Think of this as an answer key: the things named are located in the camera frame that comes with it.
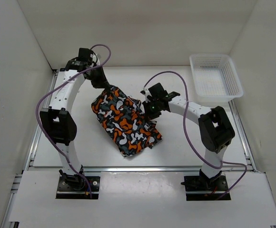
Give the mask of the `orange camouflage shorts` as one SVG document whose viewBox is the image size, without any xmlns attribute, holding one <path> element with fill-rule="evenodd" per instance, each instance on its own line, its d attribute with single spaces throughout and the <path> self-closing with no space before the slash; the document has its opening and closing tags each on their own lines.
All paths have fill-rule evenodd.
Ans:
<svg viewBox="0 0 276 228">
<path fill-rule="evenodd" d="M 116 86 L 103 90 L 91 109 L 123 157 L 153 148 L 163 139 L 156 129 L 157 122 L 145 117 L 141 101 L 127 96 Z"/>
</svg>

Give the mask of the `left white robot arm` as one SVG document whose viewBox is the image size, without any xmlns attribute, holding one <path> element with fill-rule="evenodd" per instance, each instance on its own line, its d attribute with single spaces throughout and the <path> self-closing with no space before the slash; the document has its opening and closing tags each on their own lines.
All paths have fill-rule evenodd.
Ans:
<svg viewBox="0 0 276 228">
<path fill-rule="evenodd" d="M 63 83 L 48 94 L 54 94 L 47 108 L 36 107 L 38 124 L 53 147 L 59 153 L 64 182 L 75 190 L 91 190 L 82 164 L 75 150 L 77 125 L 71 116 L 73 103 L 83 83 L 89 80 L 96 89 L 109 89 L 103 63 L 93 48 L 80 48 L 78 56 L 69 60 L 64 68 Z"/>
</svg>

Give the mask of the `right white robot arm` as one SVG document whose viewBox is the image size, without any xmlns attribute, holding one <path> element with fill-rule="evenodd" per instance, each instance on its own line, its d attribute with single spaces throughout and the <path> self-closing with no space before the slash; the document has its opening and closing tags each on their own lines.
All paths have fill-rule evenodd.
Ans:
<svg viewBox="0 0 276 228">
<path fill-rule="evenodd" d="M 162 111 L 183 116 L 183 124 L 190 120 L 199 127 L 200 138 L 205 147 L 205 156 L 199 171 L 199 184 L 205 190 L 212 189 L 221 175 L 223 157 L 227 147 L 235 137 L 233 126 L 223 107 L 209 108 L 190 102 L 180 93 L 168 93 L 160 83 L 143 89 L 143 102 L 146 117 L 158 118 Z"/>
</svg>

